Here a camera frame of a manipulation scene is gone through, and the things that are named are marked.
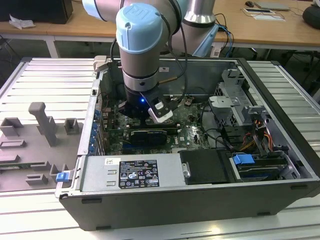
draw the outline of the table leg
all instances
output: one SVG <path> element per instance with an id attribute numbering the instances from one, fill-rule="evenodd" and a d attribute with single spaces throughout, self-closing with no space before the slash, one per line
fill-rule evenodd
<path id="1" fill-rule="evenodd" d="M 46 40 L 46 45 L 48 47 L 49 53 L 51 58 L 60 58 L 59 51 L 56 47 L 55 39 L 54 37 L 48 37 Z"/>

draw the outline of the warning label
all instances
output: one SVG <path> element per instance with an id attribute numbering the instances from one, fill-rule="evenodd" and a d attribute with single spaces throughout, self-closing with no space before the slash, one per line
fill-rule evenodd
<path id="1" fill-rule="evenodd" d="M 119 164 L 119 188 L 159 187 L 157 160 L 121 161 Z"/>

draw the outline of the light blue robot joint cap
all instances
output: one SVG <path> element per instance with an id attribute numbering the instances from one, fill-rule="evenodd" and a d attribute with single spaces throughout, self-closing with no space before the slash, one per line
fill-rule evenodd
<path id="1" fill-rule="evenodd" d="M 97 19 L 103 20 L 98 12 L 95 0 L 82 0 L 85 11 Z"/>
<path id="2" fill-rule="evenodd" d="M 116 15 L 116 39 L 119 47 L 129 54 L 143 54 L 161 39 L 163 20 L 152 5 L 133 3 Z"/>

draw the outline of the blue tab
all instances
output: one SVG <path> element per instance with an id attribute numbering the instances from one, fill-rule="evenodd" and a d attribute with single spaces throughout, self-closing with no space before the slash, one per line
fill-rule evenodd
<path id="1" fill-rule="evenodd" d="M 235 165 L 256 163 L 251 154 L 237 154 L 233 157 L 233 161 Z"/>
<path id="2" fill-rule="evenodd" d="M 69 182 L 69 172 L 59 172 L 55 178 L 57 183 L 66 183 Z"/>

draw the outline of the desk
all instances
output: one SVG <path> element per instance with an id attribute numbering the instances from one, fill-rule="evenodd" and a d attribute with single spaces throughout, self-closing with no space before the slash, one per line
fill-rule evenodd
<path id="1" fill-rule="evenodd" d="M 223 13 L 228 29 L 234 35 L 234 47 L 320 51 L 320 30 L 307 25 L 301 16 L 291 11 L 281 11 L 285 21 L 255 20 L 246 16 L 246 0 L 216 0 L 214 13 Z M 310 2 L 282 0 L 292 8 L 305 10 Z M 0 22 L 0 34 L 8 39 L 46 41 L 51 57 L 59 57 L 55 41 L 112 42 L 116 26 L 89 16 L 82 4 L 73 2 L 73 14 L 67 24 L 36 22 L 35 28 L 19 30 L 8 22 Z M 214 46 L 220 48 L 227 40 L 225 33 L 218 32 Z"/>

